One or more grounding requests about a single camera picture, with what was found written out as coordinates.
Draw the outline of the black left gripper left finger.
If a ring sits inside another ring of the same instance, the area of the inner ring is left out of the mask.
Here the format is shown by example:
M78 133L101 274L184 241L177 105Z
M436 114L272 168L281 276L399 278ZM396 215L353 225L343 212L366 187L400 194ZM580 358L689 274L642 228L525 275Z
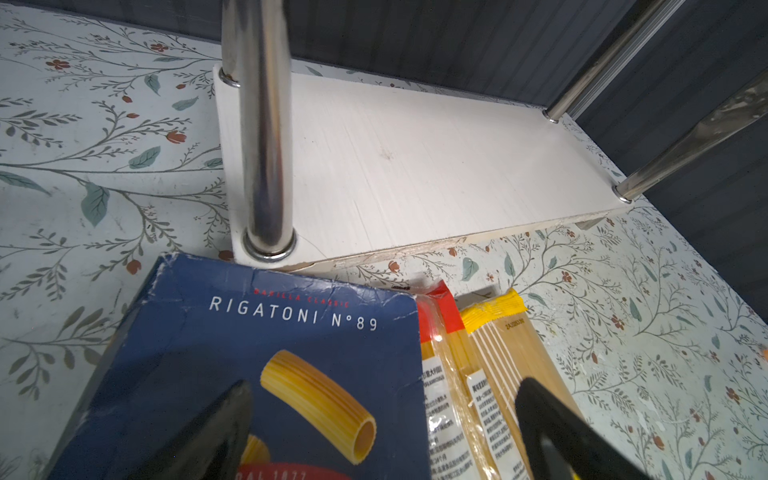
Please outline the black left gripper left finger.
M253 417L253 394L240 380L209 404L130 479L233 479Z

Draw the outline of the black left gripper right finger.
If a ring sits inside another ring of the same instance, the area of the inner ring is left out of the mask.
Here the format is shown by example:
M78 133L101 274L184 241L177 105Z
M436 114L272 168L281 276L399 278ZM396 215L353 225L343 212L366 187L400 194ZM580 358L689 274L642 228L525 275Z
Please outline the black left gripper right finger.
M534 479L646 479L536 379L524 379L515 399Z

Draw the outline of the yellow Pastatime spaghetti bag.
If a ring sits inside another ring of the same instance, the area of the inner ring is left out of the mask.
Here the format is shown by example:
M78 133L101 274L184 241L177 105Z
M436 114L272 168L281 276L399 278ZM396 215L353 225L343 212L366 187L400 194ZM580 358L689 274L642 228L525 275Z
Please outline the yellow Pastatime spaghetti bag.
M486 441L503 479L530 479L515 400L522 381L534 378L580 415L557 367L515 291L476 303L460 315L480 366L466 376Z

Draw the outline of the blue rigatoni pasta box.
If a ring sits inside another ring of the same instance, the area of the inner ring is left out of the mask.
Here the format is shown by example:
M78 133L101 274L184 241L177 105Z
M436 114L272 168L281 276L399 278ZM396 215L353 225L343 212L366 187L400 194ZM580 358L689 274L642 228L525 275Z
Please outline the blue rigatoni pasta box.
M413 296L188 254L158 259L45 475L130 479L240 380L233 479L429 477Z

